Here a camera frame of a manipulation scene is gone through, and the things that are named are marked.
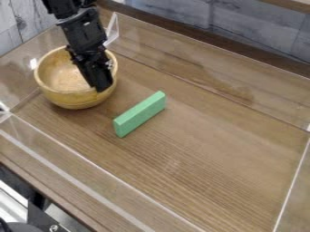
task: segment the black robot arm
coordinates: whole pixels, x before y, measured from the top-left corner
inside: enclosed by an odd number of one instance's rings
[[[71,60],[91,87],[103,92],[113,85],[111,60],[103,43],[106,31],[93,3],[97,0],[43,0],[47,12],[58,18],[70,45]]]

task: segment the gray wall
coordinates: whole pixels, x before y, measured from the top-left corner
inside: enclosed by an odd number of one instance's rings
[[[0,55],[34,38],[55,22],[42,0],[0,0]]]
[[[310,62],[310,15],[258,0],[126,0],[126,3],[270,52]]]

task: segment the green block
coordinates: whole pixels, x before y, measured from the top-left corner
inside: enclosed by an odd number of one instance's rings
[[[125,137],[165,109],[165,106],[166,94],[163,92],[154,93],[113,121],[117,135],[121,138]]]

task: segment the bowl rim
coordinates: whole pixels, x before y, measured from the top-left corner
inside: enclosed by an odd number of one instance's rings
[[[42,80],[40,76],[39,76],[39,68],[40,68],[40,65],[42,63],[44,62],[46,58],[55,52],[58,52],[59,50],[66,50],[66,47],[67,46],[60,46],[59,48],[54,49],[52,51],[50,51],[43,57],[42,59],[39,60],[39,63],[38,63],[38,66],[34,70],[34,78],[39,84],[40,87],[43,87],[46,90],[48,90],[50,92],[54,92],[54,93],[58,93],[58,94],[75,94],[75,93],[86,93],[86,92],[93,92],[95,91],[95,87],[91,87],[89,90],[83,90],[83,91],[58,91],[55,89],[52,89]],[[117,60],[117,57],[114,55],[114,53],[107,49],[106,50],[106,53],[109,55],[109,57],[111,58],[113,60],[113,70],[111,70],[111,75],[113,75],[113,79],[114,79],[114,83],[117,81],[117,72],[118,72],[118,69],[119,69],[119,64],[118,64],[118,60]]]

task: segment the wooden bowl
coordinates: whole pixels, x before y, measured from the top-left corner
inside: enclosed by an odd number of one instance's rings
[[[44,96],[58,106],[79,110],[101,104],[111,95],[117,87],[118,60],[107,51],[113,60],[114,84],[105,92],[97,92],[87,84],[77,65],[71,62],[71,55],[66,47],[52,50],[40,60],[34,72],[35,80]]]

